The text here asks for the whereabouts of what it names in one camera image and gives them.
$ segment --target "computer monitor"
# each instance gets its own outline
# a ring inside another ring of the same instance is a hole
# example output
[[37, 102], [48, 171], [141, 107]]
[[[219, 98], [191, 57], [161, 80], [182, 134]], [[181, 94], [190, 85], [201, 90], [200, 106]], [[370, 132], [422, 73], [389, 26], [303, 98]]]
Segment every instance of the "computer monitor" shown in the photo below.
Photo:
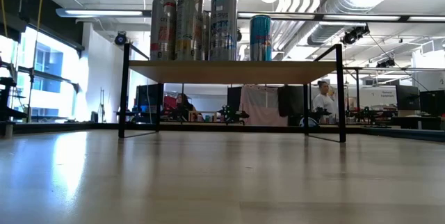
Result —
[[157, 85], [143, 85], [136, 87], [136, 105], [140, 106], [156, 106], [158, 103]]
[[419, 88], [414, 86], [396, 86], [398, 110], [420, 110]]
[[445, 90], [420, 92], [420, 108], [432, 116], [445, 114]]

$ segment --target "wooden floor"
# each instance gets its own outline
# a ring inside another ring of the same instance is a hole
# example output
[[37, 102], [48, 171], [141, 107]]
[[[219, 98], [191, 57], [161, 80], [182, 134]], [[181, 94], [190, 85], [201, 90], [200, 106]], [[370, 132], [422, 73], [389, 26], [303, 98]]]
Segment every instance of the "wooden floor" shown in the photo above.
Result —
[[192, 132], [118, 142], [117, 134], [0, 141], [0, 223], [445, 220], [440, 143], [348, 135], [340, 145], [300, 134]]

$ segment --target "silver can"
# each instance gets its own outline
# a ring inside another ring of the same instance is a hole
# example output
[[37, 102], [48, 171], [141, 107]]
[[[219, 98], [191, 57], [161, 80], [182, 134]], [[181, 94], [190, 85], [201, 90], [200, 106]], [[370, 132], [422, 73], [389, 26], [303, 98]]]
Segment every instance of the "silver can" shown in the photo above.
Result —
[[236, 0], [211, 0], [210, 60], [236, 60]]
[[210, 14], [207, 11], [202, 13], [202, 60], [209, 60], [210, 47]]
[[153, 0], [150, 59], [175, 59], [176, 0]]
[[178, 60], [202, 60], [202, 2], [178, 0], [175, 51]]

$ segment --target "tall aluminum can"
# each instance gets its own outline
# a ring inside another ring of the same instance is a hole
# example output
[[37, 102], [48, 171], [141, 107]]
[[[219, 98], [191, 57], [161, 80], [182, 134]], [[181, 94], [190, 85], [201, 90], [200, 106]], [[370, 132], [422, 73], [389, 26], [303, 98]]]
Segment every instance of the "tall aluminum can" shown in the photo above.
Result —
[[153, 0], [150, 59], [175, 59], [176, 0]]
[[202, 12], [202, 60], [209, 60], [210, 48], [210, 14], [207, 11]]
[[255, 15], [250, 20], [250, 60], [272, 60], [270, 17], [267, 15]]
[[211, 0], [210, 61], [236, 61], [236, 0]]
[[180, 61], [202, 60], [202, 2], [178, 0], [175, 56]]

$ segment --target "white shirt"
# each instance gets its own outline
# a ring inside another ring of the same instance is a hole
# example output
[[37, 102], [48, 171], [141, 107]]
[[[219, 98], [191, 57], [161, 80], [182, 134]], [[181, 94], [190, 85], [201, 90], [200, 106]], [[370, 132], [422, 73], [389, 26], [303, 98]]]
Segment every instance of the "white shirt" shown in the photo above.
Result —
[[315, 96], [313, 104], [314, 104], [314, 110], [316, 110], [316, 108], [321, 107], [323, 109], [326, 109], [326, 111], [331, 113], [332, 115], [335, 115], [337, 113], [334, 101], [327, 95], [319, 94]]

